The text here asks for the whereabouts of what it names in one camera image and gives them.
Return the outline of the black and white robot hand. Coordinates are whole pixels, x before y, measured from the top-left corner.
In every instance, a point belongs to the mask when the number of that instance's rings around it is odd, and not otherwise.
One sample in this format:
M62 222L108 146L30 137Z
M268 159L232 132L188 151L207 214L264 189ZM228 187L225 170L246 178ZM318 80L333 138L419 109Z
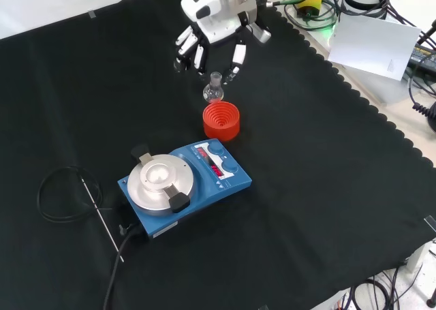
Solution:
M223 75L223 83L228 84L245 61L247 48L241 31L248 28L262 44L271 38L260 20L257 0L181 0L181 8L191 23L175 41L177 72L192 65L197 73L204 74L209 47L235 39L231 66Z

